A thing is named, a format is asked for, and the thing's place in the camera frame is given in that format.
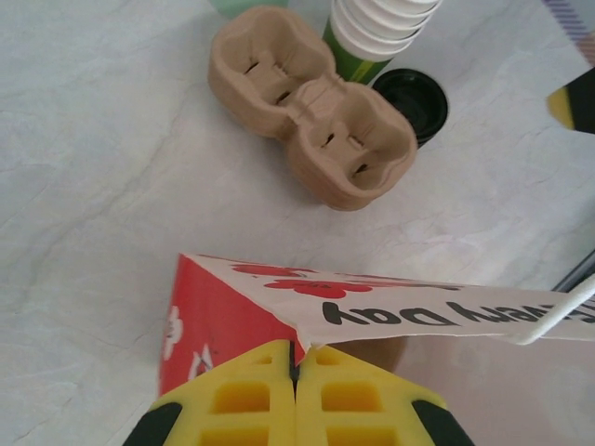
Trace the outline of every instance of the marble countertop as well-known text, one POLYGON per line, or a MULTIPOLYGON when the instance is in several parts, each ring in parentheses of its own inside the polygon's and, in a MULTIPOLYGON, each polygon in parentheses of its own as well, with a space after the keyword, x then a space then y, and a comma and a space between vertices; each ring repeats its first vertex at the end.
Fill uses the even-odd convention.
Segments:
MULTIPOLYGON (((328 4, 290 2, 319 31, 328 4)), ((595 137, 545 105, 588 65, 539 1, 446 0, 391 63, 436 78, 451 113, 355 213, 218 105, 224 22, 206 0, 0 6, 3 444, 122 444, 155 396, 178 252, 549 289, 595 247, 595 137)), ((400 373, 477 444, 593 444, 592 352, 424 338, 400 373)))

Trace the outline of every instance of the black plastic lid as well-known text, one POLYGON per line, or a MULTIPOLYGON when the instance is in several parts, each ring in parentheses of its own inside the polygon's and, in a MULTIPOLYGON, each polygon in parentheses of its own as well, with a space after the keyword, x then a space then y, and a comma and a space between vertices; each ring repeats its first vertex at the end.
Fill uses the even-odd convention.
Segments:
POLYGON ((406 68, 385 72, 373 88, 407 118, 416 132, 419 147, 432 139, 446 122, 446 95, 423 72, 406 68))

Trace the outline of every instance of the stack of paper cups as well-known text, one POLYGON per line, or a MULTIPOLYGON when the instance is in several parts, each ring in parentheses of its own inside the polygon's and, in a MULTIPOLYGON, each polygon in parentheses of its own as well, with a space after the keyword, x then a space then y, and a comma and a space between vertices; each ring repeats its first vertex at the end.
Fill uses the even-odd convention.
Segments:
POLYGON ((422 31, 442 0, 333 0, 324 40, 345 80, 367 84, 422 31))

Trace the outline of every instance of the yellow plastic object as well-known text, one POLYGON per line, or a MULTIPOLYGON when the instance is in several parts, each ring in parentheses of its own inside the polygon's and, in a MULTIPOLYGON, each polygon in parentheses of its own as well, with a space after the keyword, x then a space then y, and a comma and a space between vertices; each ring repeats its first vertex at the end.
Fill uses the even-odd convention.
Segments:
POLYGON ((164 446, 295 444, 288 359, 288 342, 270 342, 165 394, 152 410, 170 402, 182 409, 164 446))
POLYGON ((311 350, 297 386, 299 446, 434 446, 412 406, 435 393, 330 347, 311 350))
POLYGON ((125 446, 472 446, 443 400, 334 348, 274 341, 165 394, 125 446))
POLYGON ((548 97, 549 113, 566 128, 574 130, 573 114, 570 110, 570 100, 566 88, 562 87, 554 91, 548 97))

